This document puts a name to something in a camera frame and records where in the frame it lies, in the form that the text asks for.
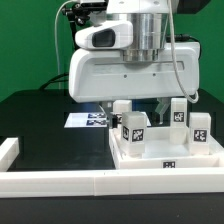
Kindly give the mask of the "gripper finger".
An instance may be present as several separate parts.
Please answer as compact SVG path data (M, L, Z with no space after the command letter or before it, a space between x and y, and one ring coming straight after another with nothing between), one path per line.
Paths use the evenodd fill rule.
M103 101L99 103L102 111L107 116L107 123L111 129L117 128L121 123L121 115L113 111L113 103L111 101Z
M170 97L162 97L158 98L158 105L156 107L155 112L159 115L159 123L162 124L164 122L164 114L170 106L171 98Z

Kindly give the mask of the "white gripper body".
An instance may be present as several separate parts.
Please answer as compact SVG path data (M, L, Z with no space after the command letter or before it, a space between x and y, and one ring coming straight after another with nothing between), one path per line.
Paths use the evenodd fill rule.
M199 88L197 43L166 45L154 62L126 62L119 50L77 50L69 94L77 102L177 97Z

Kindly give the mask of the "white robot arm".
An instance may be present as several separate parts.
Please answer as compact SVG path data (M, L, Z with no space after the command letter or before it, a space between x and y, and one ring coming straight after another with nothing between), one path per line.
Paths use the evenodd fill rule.
M199 99L200 44L174 34L175 14L195 14L210 0L109 0L79 31L69 94L77 102Z

